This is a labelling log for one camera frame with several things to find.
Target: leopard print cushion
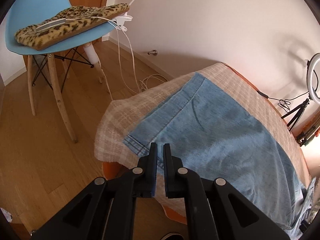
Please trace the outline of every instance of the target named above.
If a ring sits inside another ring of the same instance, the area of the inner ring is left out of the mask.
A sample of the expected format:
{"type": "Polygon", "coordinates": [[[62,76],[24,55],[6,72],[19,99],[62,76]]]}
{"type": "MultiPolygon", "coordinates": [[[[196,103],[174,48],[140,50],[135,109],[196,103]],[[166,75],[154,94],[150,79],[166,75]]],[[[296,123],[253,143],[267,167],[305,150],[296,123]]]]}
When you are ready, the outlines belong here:
{"type": "Polygon", "coordinates": [[[103,6],[101,8],[72,6],[59,12],[51,19],[18,30],[15,33],[15,38],[20,44],[29,46],[36,50],[42,50],[58,43],[59,41],[63,41],[66,38],[72,37],[76,34],[79,34],[106,22],[106,20],[103,19],[88,17],[95,16],[113,19],[114,17],[127,12],[129,8],[130,6],[126,3],[115,4],[112,6],[103,6]],[[77,20],[68,20],[61,25],[53,26],[51,28],[36,32],[36,28],[38,26],[62,18],[77,20]]]}

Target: chair backrest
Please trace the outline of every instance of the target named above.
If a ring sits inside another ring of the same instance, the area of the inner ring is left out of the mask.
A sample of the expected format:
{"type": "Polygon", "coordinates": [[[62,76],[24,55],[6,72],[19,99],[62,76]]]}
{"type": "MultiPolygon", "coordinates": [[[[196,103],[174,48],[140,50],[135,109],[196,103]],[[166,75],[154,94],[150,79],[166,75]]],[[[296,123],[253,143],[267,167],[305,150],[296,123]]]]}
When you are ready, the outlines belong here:
{"type": "Polygon", "coordinates": [[[16,0],[9,11],[5,41],[15,43],[14,34],[28,25],[38,24],[70,7],[69,0],[16,0]]]}

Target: blue chair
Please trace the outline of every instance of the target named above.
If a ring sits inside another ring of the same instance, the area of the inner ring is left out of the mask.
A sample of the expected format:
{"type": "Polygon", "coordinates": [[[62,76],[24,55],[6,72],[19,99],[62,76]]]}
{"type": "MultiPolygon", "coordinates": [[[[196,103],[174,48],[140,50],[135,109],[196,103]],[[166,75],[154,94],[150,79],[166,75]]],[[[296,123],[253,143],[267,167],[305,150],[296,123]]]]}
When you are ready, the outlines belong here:
{"type": "MultiPolygon", "coordinates": [[[[94,27],[90,30],[87,30],[83,33],[80,33],[76,36],[70,37],[64,41],[61,41],[57,44],[54,44],[44,50],[37,51],[27,46],[23,46],[15,40],[14,34],[17,30],[24,28],[28,25],[38,24],[46,19],[51,18],[52,16],[56,15],[58,12],[71,7],[69,0],[16,0],[15,3],[12,5],[8,20],[6,23],[6,31],[5,31],[5,42],[8,50],[15,52],[20,55],[28,55],[28,90],[29,90],[29,97],[30,97],[30,104],[32,114],[36,115],[34,102],[33,102],[33,93],[32,93],[32,62],[33,62],[33,55],[38,54],[45,54],[47,55],[47,62],[49,67],[51,85],[54,92],[54,96],[56,98],[56,102],[58,108],[60,110],[60,114],[62,119],[65,123],[65,126],[69,132],[71,139],[74,142],[77,142],[77,137],[71,127],[68,114],[66,112],[63,98],[60,91],[60,86],[58,82],[56,67],[55,67],[55,60],[54,60],[54,53],[61,52],[60,58],[63,58],[64,53],[63,51],[72,49],[81,45],[92,46],[91,41],[96,40],[103,35],[109,33],[113,30],[113,25],[106,22],[97,27],[94,27]]],[[[95,69],[98,72],[99,80],[102,82],[102,79],[105,79],[103,71],[101,69],[100,61],[98,63],[92,63],[95,69]]],[[[63,66],[66,71],[67,75],[67,64],[63,61],[63,66]]]]}

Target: triangular cutout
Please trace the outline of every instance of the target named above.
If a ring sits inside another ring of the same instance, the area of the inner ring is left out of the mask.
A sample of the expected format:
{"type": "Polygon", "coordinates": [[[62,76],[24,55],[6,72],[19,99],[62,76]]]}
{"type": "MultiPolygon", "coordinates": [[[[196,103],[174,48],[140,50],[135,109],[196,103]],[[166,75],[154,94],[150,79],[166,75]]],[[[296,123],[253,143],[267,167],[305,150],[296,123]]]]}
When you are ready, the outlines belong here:
{"type": "Polygon", "coordinates": [[[92,195],[86,195],[69,213],[63,218],[63,222],[79,228],[88,209],[92,195]]]}
{"type": "Polygon", "coordinates": [[[259,217],[235,195],[229,194],[228,198],[241,227],[245,228],[259,220],[259,217]]]}

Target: white clamp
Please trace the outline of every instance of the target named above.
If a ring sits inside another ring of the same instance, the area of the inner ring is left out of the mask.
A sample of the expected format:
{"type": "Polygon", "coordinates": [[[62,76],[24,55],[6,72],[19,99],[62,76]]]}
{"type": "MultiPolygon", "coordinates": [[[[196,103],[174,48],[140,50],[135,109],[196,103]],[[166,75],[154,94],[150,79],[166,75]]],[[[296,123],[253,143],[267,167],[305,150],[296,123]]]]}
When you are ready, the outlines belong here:
{"type": "Polygon", "coordinates": [[[128,29],[124,26],[124,22],[131,22],[133,19],[132,16],[128,15],[127,13],[123,14],[123,15],[120,15],[120,16],[117,16],[113,19],[111,19],[111,21],[115,22],[118,26],[116,26],[116,28],[118,30],[123,30],[124,32],[126,32],[128,29]]]}

